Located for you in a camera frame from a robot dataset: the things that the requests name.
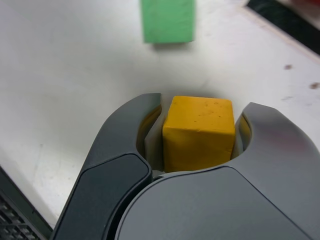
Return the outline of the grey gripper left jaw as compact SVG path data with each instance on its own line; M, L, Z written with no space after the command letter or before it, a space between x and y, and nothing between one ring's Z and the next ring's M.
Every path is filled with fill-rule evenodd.
M58 219L53 240L115 238L125 209L153 181L145 138L161 111L161 94L146 93L107 118Z

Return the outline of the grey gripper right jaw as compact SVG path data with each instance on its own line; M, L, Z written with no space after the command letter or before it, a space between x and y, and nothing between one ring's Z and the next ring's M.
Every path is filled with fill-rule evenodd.
M249 103L243 152L217 167L164 174L129 204L117 240L317 240L320 153L275 108Z

